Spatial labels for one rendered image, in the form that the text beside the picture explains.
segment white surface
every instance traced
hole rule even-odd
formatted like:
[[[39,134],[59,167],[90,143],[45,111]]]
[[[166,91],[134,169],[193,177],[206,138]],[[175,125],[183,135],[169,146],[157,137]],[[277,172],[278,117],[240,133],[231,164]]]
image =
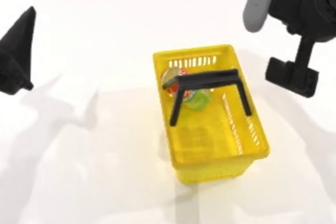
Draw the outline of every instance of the white surface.
[[[336,42],[316,45],[316,95],[265,81],[299,37],[246,0],[0,0],[0,31],[37,10],[33,92],[0,95],[1,224],[336,223]],[[242,177],[180,185],[171,168],[152,54],[232,44],[271,154]]]

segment yellow plastic container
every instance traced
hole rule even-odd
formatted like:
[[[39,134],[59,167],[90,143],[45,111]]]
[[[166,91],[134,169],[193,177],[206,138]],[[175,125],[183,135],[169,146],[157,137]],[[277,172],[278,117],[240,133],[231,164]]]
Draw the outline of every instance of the yellow plastic container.
[[[177,125],[170,126],[174,99],[163,90],[161,78],[173,66],[189,73],[238,69],[251,116],[246,116],[232,85],[214,89],[210,104],[200,112],[182,105]],[[236,177],[254,160],[268,156],[269,145],[232,46],[158,52],[154,67],[171,160],[180,182]]]

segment gray object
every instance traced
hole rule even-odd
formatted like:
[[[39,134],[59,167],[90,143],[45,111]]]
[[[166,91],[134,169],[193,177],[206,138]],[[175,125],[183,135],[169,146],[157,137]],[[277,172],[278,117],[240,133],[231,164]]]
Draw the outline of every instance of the gray object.
[[[268,15],[271,0],[247,0],[243,20],[245,28],[255,33],[260,31]]]

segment black handle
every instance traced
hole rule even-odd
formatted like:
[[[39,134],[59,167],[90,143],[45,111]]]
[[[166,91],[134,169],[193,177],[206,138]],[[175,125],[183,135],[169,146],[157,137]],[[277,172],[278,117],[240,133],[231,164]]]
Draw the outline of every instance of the black handle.
[[[178,83],[178,89],[175,96],[173,111],[170,118],[170,126],[176,126],[178,115],[183,102],[183,94],[186,90],[211,89],[222,86],[237,85],[241,102],[243,104],[245,114],[252,115],[250,106],[247,101],[247,95],[244,90],[243,82],[241,81],[238,70],[221,70],[207,71],[201,73],[188,74],[185,76],[175,76],[168,82],[162,85],[163,89],[168,89],[173,84]]]

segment black object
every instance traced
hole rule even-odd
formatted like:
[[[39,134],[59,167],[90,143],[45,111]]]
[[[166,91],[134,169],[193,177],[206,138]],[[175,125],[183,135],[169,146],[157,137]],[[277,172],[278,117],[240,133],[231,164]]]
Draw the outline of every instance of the black object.
[[[178,83],[178,89],[175,96],[173,111],[170,118],[170,126],[176,126],[178,115],[180,113],[183,94],[186,90],[212,89],[221,86],[237,85],[241,102],[243,104],[245,114],[251,115],[251,109],[247,101],[247,96],[244,90],[243,82],[241,81],[238,70],[222,70],[222,71],[207,71],[201,73],[188,74],[185,76],[175,76],[168,82],[164,83],[162,88],[168,89],[173,84]]]
[[[266,79],[306,98],[315,94],[319,73],[308,68],[315,42],[336,36],[336,0],[272,0],[269,15],[301,36],[295,62],[271,58]]]
[[[9,95],[20,89],[32,90],[30,81],[31,44],[36,12],[25,11],[0,40],[0,91]]]

